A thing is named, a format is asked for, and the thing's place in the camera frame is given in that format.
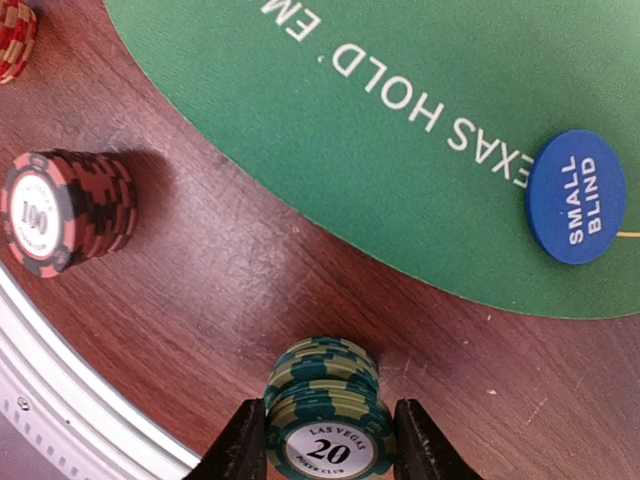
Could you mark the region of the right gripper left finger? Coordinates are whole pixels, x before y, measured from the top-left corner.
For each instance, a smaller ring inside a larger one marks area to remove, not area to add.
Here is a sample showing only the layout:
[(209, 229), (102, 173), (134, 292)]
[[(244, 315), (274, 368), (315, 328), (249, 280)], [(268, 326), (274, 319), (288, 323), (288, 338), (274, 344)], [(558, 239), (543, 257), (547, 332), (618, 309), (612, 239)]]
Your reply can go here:
[(247, 399), (192, 470), (192, 480), (265, 480), (267, 471), (264, 400)]

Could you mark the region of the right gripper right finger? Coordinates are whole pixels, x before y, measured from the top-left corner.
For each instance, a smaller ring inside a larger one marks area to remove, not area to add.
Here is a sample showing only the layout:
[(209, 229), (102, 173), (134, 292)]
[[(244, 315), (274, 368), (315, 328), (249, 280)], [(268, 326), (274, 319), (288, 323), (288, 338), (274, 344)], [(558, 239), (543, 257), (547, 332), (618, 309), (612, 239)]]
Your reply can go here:
[(394, 478), (481, 480), (415, 399), (401, 399), (394, 412)]

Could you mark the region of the green 20 chip stack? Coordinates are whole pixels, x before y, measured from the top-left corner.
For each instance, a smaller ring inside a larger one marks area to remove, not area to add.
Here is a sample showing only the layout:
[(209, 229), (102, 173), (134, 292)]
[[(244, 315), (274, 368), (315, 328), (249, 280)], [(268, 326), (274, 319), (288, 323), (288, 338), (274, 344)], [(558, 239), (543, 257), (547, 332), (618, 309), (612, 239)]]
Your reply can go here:
[(266, 453), (287, 479), (381, 479), (395, 457), (376, 361), (340, 337), (303, 339), (279, 358), (265, 392)]

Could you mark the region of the blue small blind button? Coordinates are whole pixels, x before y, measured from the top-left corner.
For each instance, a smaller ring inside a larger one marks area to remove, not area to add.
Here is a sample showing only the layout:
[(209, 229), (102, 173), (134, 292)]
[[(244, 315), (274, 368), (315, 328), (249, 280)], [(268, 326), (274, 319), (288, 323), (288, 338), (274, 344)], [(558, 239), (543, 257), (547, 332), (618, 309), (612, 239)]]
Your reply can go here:
[(597, 260), (616, 239), (627, 209), (616, 152), (587, 130), (556, 136), (534, 160), (525, 207), (535, 240), (553, 259), (567, 265)]

